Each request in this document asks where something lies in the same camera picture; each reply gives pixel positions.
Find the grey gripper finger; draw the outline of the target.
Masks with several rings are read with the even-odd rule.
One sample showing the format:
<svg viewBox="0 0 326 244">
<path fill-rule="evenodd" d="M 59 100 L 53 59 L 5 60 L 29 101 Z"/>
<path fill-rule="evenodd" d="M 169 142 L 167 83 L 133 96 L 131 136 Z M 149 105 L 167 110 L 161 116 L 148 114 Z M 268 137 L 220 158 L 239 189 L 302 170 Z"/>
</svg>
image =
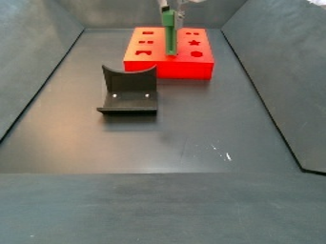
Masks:
<svg viewBox="0 0 326 244">
<path fill-rule="evenodd" d="M 188 3 L 188 0 L 176 0 L 176 29 L 180 29 L 183 26 L 184 19 L 184 5 Z"/>
<path fill-rule="evenodd" d="M 160 8 L 160 12 L 169 10 L 169 5 L 167 0 L 156 0 Z"/>
</svg>

